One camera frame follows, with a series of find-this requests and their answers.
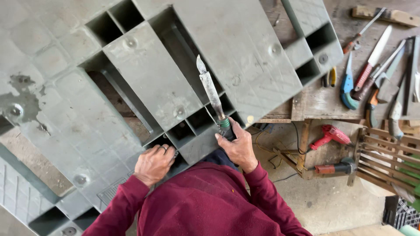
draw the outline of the screwdriver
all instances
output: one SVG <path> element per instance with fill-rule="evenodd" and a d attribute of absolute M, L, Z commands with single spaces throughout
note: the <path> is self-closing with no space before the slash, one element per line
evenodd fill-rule
<path fill-rule="evenodd" d="M 207 96 L 209 97 L 210 104 L 217 114 L 217 126 L 219 127 L 219 134 L 229 141 L 236 139 L 236 136 L 233 133 L 231 127 L 231 123 L 223 112 L 222 103 L 220 102 L 216 87 L 214 87 L 210 72 L 207 71 L 204 62 L 200 58 L 200 55 L 197 56 L 197 69 L 200 72 L 200 80 L 203 83 Z"/>
<path fill-rule="evenodd" d="M 376 19 L 378 19 L 383 11 L 385 11 L 386 8 L 382 8 L 381 11 L 376 14 L 376 16 L 362 29 L 362 31 L 360 31 L 360 33 L 358 33 L 357 35 L 355 35 L 353 37 L 353 39 L 350 41 L 350 43 L 348 43 L 344 48 L 343 48 L 343 53 L 346 54 L 348 51 L 351 51 L 353 49 L 353 47 L 356 44 L 356 41 L 360 39 L 360 37 L 362 36 L 362 34 L 366 31 L 366 29 L 369 28 L 369 26 L 376 21 Z"/>

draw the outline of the concrete floor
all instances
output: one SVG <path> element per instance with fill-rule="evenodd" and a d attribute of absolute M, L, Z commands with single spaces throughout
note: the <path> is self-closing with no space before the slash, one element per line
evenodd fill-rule
<path fill-rule="evenodd" d="M 9 146 L 10 143 L 14 143 L 13 146 L 15 148 L 11 150 L 12 153 L 26 160 L 25 164 L 37 163 L 39 169 L 30 167 L 35 174 L 37 174 L 37 171 L 45 172 L 45 168 L 52 168 L 48 163 L 31 162 L 30 160 L 39 158 L 38 154 L 28 152 L 25 146 L 30 146 L 31 144 L 28 144 L 25 139 L 18 141 L 16 135 L 3 135 L 0 137 L 0 141 L 5 145 L 9 143 Z M 272 134 L 261 135 L 258 143 L 261 148 L 266 150 L 271 150 L 273 147 L 284 149 L 279 140 L 289 149 L 296 148 L 296 132 L 292 124 L 276 124 Z M 273 164 L 268 162 L 274 154 L 261 150 L 255 144 L 254 152 L 263 168 L 268 171 L 269 178 L 272 181 L 295 173 L 285 162 L 282 162 L 278 169 L 274 169 Z M 278 165 L 280 158 L 275 157 L 272 159 L 272 162 Z M 43 181 L 50 188 L 56 188 L 58 187 L 56 185 L 57 180 L 63 177 L 61 173 L 51 172 L 50 170 L 49 175 Z M 382 219 L 385 197 L 377 197 L 368 192 L 364 189 L 359 178 L 356 179 L 353 187 L 347 186 L 347 177 L 305 181 L 299 176 L 276 182 L 275 186 L 279 194 L 292 208 L 303 227 L 314 235 L 372 225 L 380 223 Z M 0 219 L 0 236 L 35 235 L 1 207 Z M 135 229 L 135 224 L 133 224 L 127 231 L 127 235 L 135 236 Z"/>

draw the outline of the wooden workbench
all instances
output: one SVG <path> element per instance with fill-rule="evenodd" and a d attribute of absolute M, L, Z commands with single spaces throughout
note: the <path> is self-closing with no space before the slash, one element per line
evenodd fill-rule
<path fill-rule="evenodd" d="M 280 14 L 279 23 L 273 27 L 284 48 L 294 41 L 297 37 L 291 26 L 290 20 L 281 4 L 280 0 L 261 0 L 261 4 L 267 14 L 269 21 L 273 24 L 278 15 Z M 387 7 L 395 10 L 402 10 L 408 13 L 420 16 L 420 5 L 416 0 L 406 1 L 379 1 L 379 0 L 324 0 L 324 4 L 331 18 L 332 24 L 336 31 L 337 37 L 341 45 L 348 43 L 348 41 L 369 22 L 367 19 L 351 17 L 351 9 L 356 5 L 366 5 L 372 7 Z M 373 51 L 378 39 L 381 37 L 385 28 L 389 25 L 386 21 L 376 21 L 364 33 L 360 43 L 362 47 L 353 52 L 353 79 L 356 80 L 359 72 L 362 70 L 363 65 L 368 60 L 371 52 Z M 408 28 L 398 24 L 393 25 L 393 31 L 389 38 L 382 56 L 387 55 L 396 47 L 399 42 L 412 35 L 420 34 L 420 27 Z M 317 119 L 363 119 L 364 108 L 368 96 L 360 103 L 359 109 L 350 110 L 344 106 L 340 99 L 340 86 L 346 70 L 348 54 L 344 56 L 343 61 L 337 65 L 337 82 L 335 88 L 324 88 L 320 84 L 320 80 L 315 81 L 313 84 L 304 88 L 299 96 L 306 98 L 300 101 L 294 112 L 297 113 L 297 120 L 304 118 L 317 118 Z M 406 66 L 407 58 L 403 57 L 402 63 L 399 64 L 397 70 L 394 72 L 391 81 L 399 84 Z M 375 116 L 378 120 L 388 117 L 391 105 L 378 104 L 375 109 Z M 278 123 L 287 122 L 287 119 L 292 115 L 291 102 L 286 102 L 268 113 L 262 120 L 269 122 L 267 119 L 272 119 L 271 123 L 275 123 L 275 119 L 279 119 Z M 411 110 L 412 115 L 405 116 L 405 120 L 420 120 L 420 103 L 413 106 Z"/>

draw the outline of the maroon sweater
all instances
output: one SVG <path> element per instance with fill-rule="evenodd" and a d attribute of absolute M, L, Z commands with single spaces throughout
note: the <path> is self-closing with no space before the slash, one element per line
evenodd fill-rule
<path fill-rule="evenodd" d="M 117 194 L 84 236 L 124 236 L 138 213 L 137 235 L 310 236 L 277 193 L 267 172 L 242 175 L 226 166 L 200 162 L 157 187 L 136 177 Z"/>

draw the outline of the person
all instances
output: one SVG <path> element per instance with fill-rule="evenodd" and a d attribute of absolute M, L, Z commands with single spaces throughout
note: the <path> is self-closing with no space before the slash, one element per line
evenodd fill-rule
<path fill-rule="evenodd" d="M 173 164 L 175 148 L 156 145 L 142 153 L 134 174 L 118 187 L 108 207 L 83 235 L 123 236 L 138 213 L 139 236 L 310 236 L 255 158 L 251 134 L 230 117 L 229 121 L 235 140 L 230 142 L 215 134 L 226 153 L 221 149 L 214 151 L 148 196 L 150 187 Z M 243 175 L 231 161 L 242 168 Z"/>

